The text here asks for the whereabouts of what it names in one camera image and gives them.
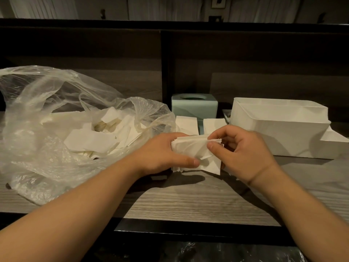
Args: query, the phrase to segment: hand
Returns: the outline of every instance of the hand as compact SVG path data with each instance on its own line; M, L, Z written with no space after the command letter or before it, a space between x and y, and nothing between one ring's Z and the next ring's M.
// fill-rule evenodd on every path
M259 133L227 125L212 132L208 139L222 139L224 147L211 141L207 148L247 185L253 185L257 176L270 169L279 168Z
M129 156L134 163L139 164L142 176L156 174L170 167L196 168L200 165L198 159L171 150L171 142L184 136L188 135L180 132L161 133Z

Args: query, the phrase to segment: wooden surface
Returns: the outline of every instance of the wooden surface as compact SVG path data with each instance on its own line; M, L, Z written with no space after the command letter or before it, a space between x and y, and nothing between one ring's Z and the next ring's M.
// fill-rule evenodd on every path
M277 157L286 172L333 211L349 221L349 182L345 167L329 160ZM279 226L263 197L226 172L167 173L168 179L139 180L125 196L116 217ZM36 205L6 189L0 179L0 212L28 213Z

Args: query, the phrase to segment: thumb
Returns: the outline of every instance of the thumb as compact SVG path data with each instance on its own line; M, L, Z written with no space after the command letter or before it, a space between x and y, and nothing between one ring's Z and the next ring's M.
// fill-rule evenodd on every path
M183 154L174 153L172 157L172 165L183 168L196 168L200 165L200 161Z
M234 156L233 152L224 148L222 145L215 141L210 141L207 143L207 149L210 150L217 158L219 158L223 163L227 163Z

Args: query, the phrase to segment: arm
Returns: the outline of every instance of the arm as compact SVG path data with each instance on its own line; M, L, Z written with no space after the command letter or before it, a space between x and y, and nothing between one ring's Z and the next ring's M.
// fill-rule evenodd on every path
M348 224L289 177L257 133L228 125L209 136L217 138L225 148L210 142L211 152L269 200L311 261L348 261Z
M182 133L161 134L68 193L0 231L3 261L80 261L141 176L199 162L171 151Z

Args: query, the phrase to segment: forearm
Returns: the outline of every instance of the forearm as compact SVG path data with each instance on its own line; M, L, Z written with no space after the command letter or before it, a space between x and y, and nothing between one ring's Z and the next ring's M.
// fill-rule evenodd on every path
M137 180L138 171L125 158L11 224L0 231L0 257L79 261Z
M348 261L347 223L279 167L261 175L255 187L275 207L294 241L312 261Z

